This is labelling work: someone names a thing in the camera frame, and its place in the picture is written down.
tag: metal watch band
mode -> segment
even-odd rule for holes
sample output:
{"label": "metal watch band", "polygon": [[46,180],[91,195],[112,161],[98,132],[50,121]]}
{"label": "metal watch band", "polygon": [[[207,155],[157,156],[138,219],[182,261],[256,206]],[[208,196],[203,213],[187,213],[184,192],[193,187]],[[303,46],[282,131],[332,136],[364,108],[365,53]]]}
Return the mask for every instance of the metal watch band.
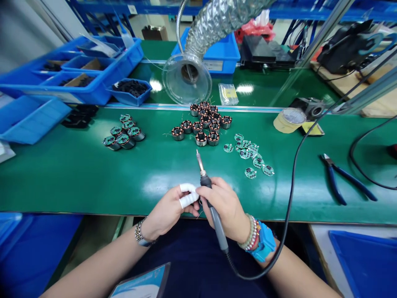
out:
{"label": "metal watch band", "polygon": [[156,241],[153,242],[149,242],[147,240],[145,240],[145,238],[143,238],[142,236],[142,232],[141,232],[141,226],[142,223],[145,221],[147,217],[145,217],[144,219],[142,219],[136,226],[135,228],[135,239],[138,242],[139,245],[144,246],[144,247],[151,247]]}

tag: wire cutters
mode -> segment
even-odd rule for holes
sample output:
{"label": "wire cutters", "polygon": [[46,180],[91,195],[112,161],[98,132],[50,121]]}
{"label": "wire cutters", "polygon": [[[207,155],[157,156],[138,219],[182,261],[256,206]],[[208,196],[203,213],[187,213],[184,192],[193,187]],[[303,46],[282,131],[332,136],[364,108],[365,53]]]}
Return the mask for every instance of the wire cutters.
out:
{"label": "wire cutters", "polygon": [[348,181],[350,181],[360,191],[362,191],[371,201],[376,202],[378,200],[375,197],[375,195],[372,192],[370,192],[369,189],[364,184],[362,184],[359,180],[354,178],[352,175],[350,175],[346,171],[342,170],[340,167],[336,166],[334,164],[334,162],[332,161],[332,159],[330,159],[330,157],[328,155],[323,154],[323,155],[321,155],[321,157],[324,159],[325,164],[328,166],[328,175],[329,175],[329,179],[331,182],[331,188],[332,188],[332,191],[334,192],[339,203],[341,203],[342,205],[345,205],[345,206],[347,205],[346,201],[342,197],[342,195],[339,191],[339,188],[336,184],[334,170],[337,171],[343,177],[345,177]]}

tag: bracelet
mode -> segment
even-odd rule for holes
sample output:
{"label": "bracelet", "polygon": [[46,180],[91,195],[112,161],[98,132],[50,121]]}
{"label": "bracelet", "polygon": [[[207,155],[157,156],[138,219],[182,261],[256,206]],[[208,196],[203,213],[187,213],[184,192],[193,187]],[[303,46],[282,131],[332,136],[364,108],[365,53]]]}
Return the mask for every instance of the bracelet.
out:
{"label": "bracelet", "polygon": [[259,238],[258,237],[259,233],[258,233],[258,223],[257,223],[256,219],[252,215],[249,215],[248,213],[246,213],[245,215],[247,215],[249,218],[249,221],[251,224],[251,231],[250,231],[247,241],[244,243],[238,243],[238,245],[243,250],[247,251],[247,250],[250,250],[252,247],[254,247],[254,244],[255,244],[257,238]]}

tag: copper coil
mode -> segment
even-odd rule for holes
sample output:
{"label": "copper coil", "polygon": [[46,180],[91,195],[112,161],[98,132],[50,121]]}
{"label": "copper coil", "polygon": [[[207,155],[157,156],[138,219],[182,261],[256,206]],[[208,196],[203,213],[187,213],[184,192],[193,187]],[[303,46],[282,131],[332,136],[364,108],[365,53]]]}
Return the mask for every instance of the copper coil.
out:
{"label": "copper coil", "polygon": [[208,101],[203,101],[200,103],[200,107],[201,108],[209,108],[210,104],[208,103]]}
{"label": "copper coil", "polygon": [[200,131],[203,130],[203,124],[200,121],[193,123],[193,132],[198,134]]}
{"label": "copper coil", "polygon": [[198,110],[198,113],[197,113],[200,117],[201,116],[207,116],[208,115],[208,109],[207,108],[201,108],[200,107],[200,109]]}
{"label": "copper coil", "polygon": [[181,123],[181,128],[185,134],[191,133],[191,122],[189,120],[185,120]]}
{"label": "copper coil", "polygon": [[230,116],[223,116],[222,119],[220,120],[220,126],[223,129],[228,129],[231,124],[232,124],[232,117]]}
{"label": "copper coil", "polygon": [[183,132],[183,129],[179,126],[174,127],[171,130],[171,134],[175,141],[181,141],[185,138],[185,133]]}
{"label": "copper coil", "polygon": [[217,106],[209,106],[208,110],[209,110],[210,114],[213,115],[218,112],[218,107]]}
{"label": "copper coil", "polygon": [[217,132],[211,132],[208,135],[208,145],[216,146],[219,143],[219,134]]}
{"label": "copper coil", "polygon": [[199,109],[200,109],[200,106],[198,104],[192,104],[190,106],[190,114],[193,117],[197,117],[199,115]]}
{"label": "copper coil", "polygon": [[211,123],[212,117],[211,115],[203,115],[201,116],[201,123],[203,124],[204,128],[208,128]]}
{"label": "copper coil", "polygon": [[220,129],[220,124],[218,122],[211,122],[210,124],[211,132],[218,132],[219,129]]}
{"label": "copper coil", "polygon": [[213,113],[212,114],[212,121],[220,123],[221,119],[222,119],[222,116],[219,113]]}
{"label": "copper coil", "polygon": [[204,132],[199,132],[196,135],[195,140],[196,140],[197,146],[203,147],[203,146],[205,146],[207,144],[208,138],[207,138],[207,135]]}

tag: soldering iron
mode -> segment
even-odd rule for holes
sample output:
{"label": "soldering iron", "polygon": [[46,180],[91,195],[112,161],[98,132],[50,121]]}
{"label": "soldering iron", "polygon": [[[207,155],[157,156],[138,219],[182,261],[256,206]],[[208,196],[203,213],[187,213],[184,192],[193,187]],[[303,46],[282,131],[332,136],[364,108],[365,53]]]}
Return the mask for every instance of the soldering iron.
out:
{"label": "soldering iron", "polygon": [[[204,170],[203,162],[201,161],[201,156],[199,151],[196,149],[196,157],[198,161],[198,166],[200,167],[200,185],[212,188],[211,179],[208,177],[207,172]],[[214,228],[216,232],[216,237],[218,238],[220,249],[225,253],[229,253],[229,245],[226,241],[225,232],[223,230],[222,222],[220,221],[220,217],[218,211],[214,208],[213,205],[207,200],[207,205],[211,212],[212,222],[214,223]]]}

